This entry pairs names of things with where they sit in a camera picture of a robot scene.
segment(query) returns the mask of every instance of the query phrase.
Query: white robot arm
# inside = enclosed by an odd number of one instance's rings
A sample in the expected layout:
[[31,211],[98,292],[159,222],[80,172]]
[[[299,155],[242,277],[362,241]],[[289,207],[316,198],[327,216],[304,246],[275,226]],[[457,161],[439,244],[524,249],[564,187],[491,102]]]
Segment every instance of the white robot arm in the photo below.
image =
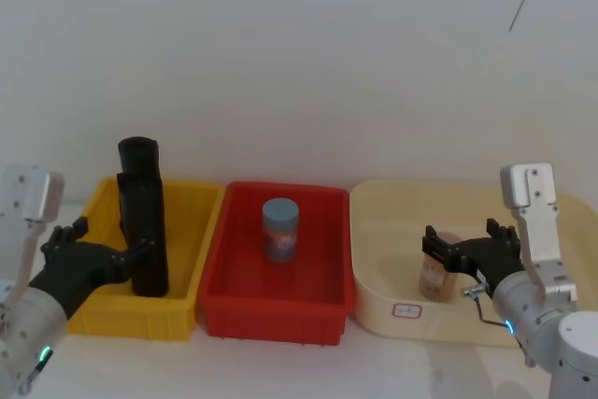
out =
[[505,205],[520,229],[488,220],[491,237],[450,245],[428,226],[423,251],[447,271],[472,276],[478,285],[463,293],[477,302],[486,293],[520,343],[528,366],[552,375],[549,399],[598,398],[598,312],[577,311],[577,286],[561,258],[559,208],[552,166],[503,168]]
[[63,187],[62,175],[23,165],[9,166],[0,182],[0,279],[10,290],[0,303],[0,399],[27,394],[68,319],[98,287],[127,281],[153,246],[142,240],[116,251],[78,241],[88,230],[80,218],[54,228],[41,247],[46,263],[30,280],[37,240],[58,216]]
[[524,272],[505,278],[492,302],[526,354],[552,375],[550,399],[598,397],[598,312],[577,311],[577,286],[562,262],[552,167],[501,171],[505,205],[520,229]]

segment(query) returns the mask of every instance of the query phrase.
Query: black cylindrical object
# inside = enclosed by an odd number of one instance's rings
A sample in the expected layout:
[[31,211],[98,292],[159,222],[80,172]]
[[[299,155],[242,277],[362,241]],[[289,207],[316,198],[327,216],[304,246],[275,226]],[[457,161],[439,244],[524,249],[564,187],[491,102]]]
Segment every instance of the black cylindrical object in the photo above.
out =
[[122,173],[160,178],[158,142],[147,137],[129,137],[119,142]]
[[168,260],[158,143],[146,137],[130,137],[119,144],[119,153],[121,229],[127,247],[144,239],[154,242],[153,249],[132,273],[133,292],[138,296],[162,297],[168,293]]

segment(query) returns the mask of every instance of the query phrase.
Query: yellow plastic bin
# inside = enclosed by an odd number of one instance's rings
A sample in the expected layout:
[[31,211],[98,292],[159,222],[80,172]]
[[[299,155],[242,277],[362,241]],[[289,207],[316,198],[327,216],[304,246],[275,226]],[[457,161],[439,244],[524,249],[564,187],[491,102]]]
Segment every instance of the yellow plastic bin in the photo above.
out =
[[[220,213],[224,187],[163,181],[170,291],[164,298],[135,296],[131,282],[106,285],[68,322],[72,334],[186,340],[195,327],[197,286]],[[115,178],[102,181],[83,211],[90,231],[84,240],[124,250]]]

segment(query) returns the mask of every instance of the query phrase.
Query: can lid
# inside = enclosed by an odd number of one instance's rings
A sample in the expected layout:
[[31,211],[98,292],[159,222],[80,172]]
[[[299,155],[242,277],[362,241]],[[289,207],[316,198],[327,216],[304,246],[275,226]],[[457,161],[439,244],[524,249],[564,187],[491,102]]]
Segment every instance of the can lid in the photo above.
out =
[[299,206],[288,198],[273,198],[262,208],[263,226],[273,231],[290,231],[299,222]]

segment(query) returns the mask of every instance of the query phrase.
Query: red plastic bin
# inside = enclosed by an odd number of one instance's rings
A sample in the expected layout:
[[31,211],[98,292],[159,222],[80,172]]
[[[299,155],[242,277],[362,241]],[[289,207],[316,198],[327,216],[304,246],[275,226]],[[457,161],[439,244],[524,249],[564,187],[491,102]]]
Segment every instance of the red plastic bin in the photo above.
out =
[[[299,206],[297,252],[285,264],[263,251],[262,206],[276,197]],[[229,185],[199,288],[210,335],[338,345],[353,295],[348,192]]]

